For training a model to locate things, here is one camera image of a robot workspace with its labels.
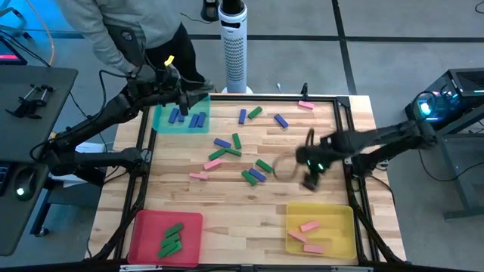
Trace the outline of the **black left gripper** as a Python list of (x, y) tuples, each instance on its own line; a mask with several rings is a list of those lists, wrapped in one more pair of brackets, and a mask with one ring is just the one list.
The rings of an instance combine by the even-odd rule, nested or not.
[(127, 101), (130, 106), (179, 105), (180, 114), (187, 116), (193, 107), (209, 94), (206, 92), (184, 92), (171, 72), (160, 73), (151, 66), (142, 65), (128, 73)]

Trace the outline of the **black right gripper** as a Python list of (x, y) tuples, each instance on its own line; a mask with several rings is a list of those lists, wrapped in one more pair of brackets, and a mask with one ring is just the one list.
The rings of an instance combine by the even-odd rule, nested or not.
[(333, 148), (330, 137), (320, 138), (319, 144), (315, 144), (314, 139), (314, 134), (307, 134), (305, 144), (296, 148), (296, 162), (306, 165), (312, 172), (305, 174), (302, 182), (308, 190), (312, 190), (312, 184), (314, 188), (319, 188), (321, 179), (319, 173), (323, 173), (333, 162), (343, 158), (343, 154)]

